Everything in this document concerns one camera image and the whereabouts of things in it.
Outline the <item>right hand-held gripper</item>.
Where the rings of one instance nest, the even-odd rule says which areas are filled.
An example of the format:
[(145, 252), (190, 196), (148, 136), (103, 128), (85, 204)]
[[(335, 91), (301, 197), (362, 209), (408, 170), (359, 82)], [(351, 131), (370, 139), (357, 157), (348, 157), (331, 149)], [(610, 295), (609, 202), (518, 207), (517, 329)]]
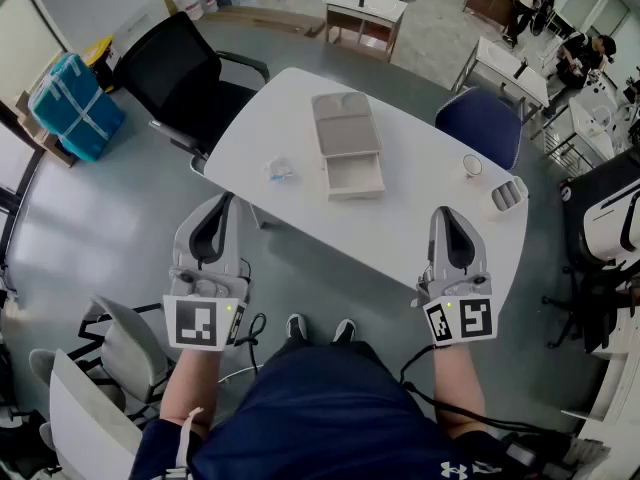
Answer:
[[(431, 266), (419, 277), (412, 306), (423, 312), (438, 347), (497, 337), (491, 276), (468, 273), (483, 245), (462, 214), (448, 206), (434, 211), (429, 235)], [(462, 271), (441, 272), (446, 257), (451, 267)]]

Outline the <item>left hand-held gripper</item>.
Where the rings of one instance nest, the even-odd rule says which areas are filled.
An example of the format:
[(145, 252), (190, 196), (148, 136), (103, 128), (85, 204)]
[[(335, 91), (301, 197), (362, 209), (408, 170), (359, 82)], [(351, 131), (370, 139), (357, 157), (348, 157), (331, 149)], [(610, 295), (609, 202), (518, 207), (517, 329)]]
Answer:
[(210, 270), (240, 268), (241, 209), (231, 192), (200, 204), (179, 226), (163, 297), (169, 344), (178, 349), (225, 351), (240, 342), (250, 278)]

